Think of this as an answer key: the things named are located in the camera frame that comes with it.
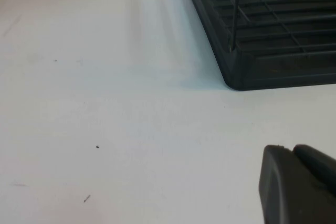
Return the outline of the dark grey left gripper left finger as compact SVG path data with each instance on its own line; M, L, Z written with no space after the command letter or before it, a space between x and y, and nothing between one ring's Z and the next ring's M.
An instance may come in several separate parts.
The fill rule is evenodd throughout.
M335 223L335 195L293 150L267 145L262 158L259 195L265 223Z

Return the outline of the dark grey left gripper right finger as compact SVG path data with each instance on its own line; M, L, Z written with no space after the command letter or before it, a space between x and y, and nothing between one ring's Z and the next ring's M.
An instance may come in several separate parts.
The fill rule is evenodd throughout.
M335 195L335 159L309 145L296 145L293 152L310 173Z

